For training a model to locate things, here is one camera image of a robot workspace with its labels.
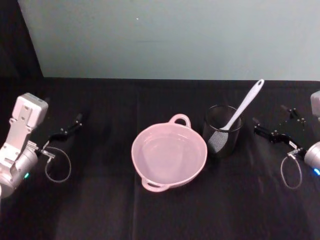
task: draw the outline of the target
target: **black tablecloth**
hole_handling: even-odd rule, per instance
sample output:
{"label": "black tablecloth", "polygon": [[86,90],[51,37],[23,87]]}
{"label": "black tablecloth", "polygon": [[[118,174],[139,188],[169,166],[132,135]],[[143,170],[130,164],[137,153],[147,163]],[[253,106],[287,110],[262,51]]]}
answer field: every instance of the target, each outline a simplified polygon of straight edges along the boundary
{"label": "black tablecloth", "polygon": [[[83,110],[81,131],[56,143],[72,161],[66,183],[46,179],[45,158],[10,197],[2,200],[0,239],[320,239],[320,179],[300,164],[303,182],[286,188],[280,164],[290,149],[254,135],[252,117],[273,127],[296,108],[320,140],[310,96],[320,82],[266,81],[245,110],[233,154],[208,158],[190,183],[162,193],[146,191],[131,160],[143,129],[186,114],[202,133],[204,113],[216,104],[237,107],[253,81],[55,79],[1,81],[0,140],[9,130],[17,96],[50,97],[43,124],[31,140],[70,124]],[[286,175],[296,183],[297,168]]]}

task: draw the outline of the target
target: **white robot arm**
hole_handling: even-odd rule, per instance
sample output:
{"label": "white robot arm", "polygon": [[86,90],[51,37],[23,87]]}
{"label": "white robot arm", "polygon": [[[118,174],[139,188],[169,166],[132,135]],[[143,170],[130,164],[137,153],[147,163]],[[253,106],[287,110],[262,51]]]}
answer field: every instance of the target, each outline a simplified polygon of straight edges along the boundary
{"label": "white robot arm", "polygon": [[320,91],[317,91],[311,95],[311,108],[312,108],[312,114],[316,117],[318,117],[318,120],[320,121]]}
{"label": "white robot arm", "polygon": [[49,161],[55,158],[54,154],[44,150],[50,141],[66,140],[82,126],[82,115],[79,114],[71,127],[61,128],[49,137],[44,147],[38,147],[29,139],[45,119],[48,107],[47,102],[30,93],[17,98],[9,120],[10,130],[0,149],[0,200],[9,197],[17,189],[38,162],[40,154],[49,157]]}

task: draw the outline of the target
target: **pink bowl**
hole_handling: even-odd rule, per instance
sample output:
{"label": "pink bowl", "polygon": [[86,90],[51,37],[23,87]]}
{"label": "pink bowl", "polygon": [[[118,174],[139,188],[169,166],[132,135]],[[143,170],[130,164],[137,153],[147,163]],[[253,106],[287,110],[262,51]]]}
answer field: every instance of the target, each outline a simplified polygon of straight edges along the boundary
{"label": "pink bowl", "polygon": [[[175,123],[183,119],[186,126]],[[131,156],[142,185],[152,192],[163,192],[194,179],[204,168],[207,145],[191,129],[189,118],[174,115],[169,122],[154,124],[134,140]]]}

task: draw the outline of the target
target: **cable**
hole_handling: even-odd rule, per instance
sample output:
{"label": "cable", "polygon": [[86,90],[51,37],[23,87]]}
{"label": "cable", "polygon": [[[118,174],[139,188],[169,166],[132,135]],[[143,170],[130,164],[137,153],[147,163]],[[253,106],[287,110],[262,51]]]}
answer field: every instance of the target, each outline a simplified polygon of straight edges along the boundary
{"label": "cable", "polygon": [[50,141],[46,141],[46,143],[43,145],[43,147],[41,148],[41,150],[44,150],[48,145],[49,145]]}
{"label": "cable", "polygon": [[53,146],[47,146],[46,148],[47,148],[47,149],[53,149],[53,150],[58,150],[58,151],[60,151],[61,153],[63,153],[63,155],[64,155],[64,156],[66,157],[66,159],[68,160],[68,163],[69,163],[69,173],[68,173],[68,175],[66,176],[66,178],[64,178],[64,179],[62,179],[62,180],[55,180],[55,179],[53,179],[52,177],[50,177],[49,174],[48,174],[48,165],[49,165],[49,163],[51,162],[52,158],[49,158],[49,160],[46,162],[46,165],[45,165],[45,168],[44,168],[44,173],[45,173],[46,177],[47,177],[50,181],[52,181],[52,182],[54,182],[54,183],[56,183],[56,184],[64,183],[65,181],[67,181],[67,180],[69,179],[69,177],[70,177],[70,175],[71,175],[72,166],[71,166],[71,161],[70,161],[69,156],[68,156],[63,150],[61,150],[60,148],[53,147]]}
{"label": "cable", "polygon": [[292,159],[295,161],[295,163],[296,163],[296,165],[297,165],[297,167],[298,167],[300,179],[299,179],[299,183],[297,184],[297,186],[289,186],[288,183],[287,183],[287,181],[286,181],[286,179],[285,179],[284,171],[283,171],[283,166],[284,166],[284,163],[285,163],[285,161],[287,160],[287,158],[288,158],[288,157],[286,156],[286,157],[282,160],[282,162],[281,162],[281,167],[280,167],[281,177],[282,177],[282,180],[283,180],[284,185],[285,185],[288,189],[296,190],[296,189],[298,189],[298,188],[301,186],[301,184],[302,184],[302,171],[301,171],[301,167],[300,167],[300,165],[299,165],[298,160],[297,160],[296,158],[292,158]]}

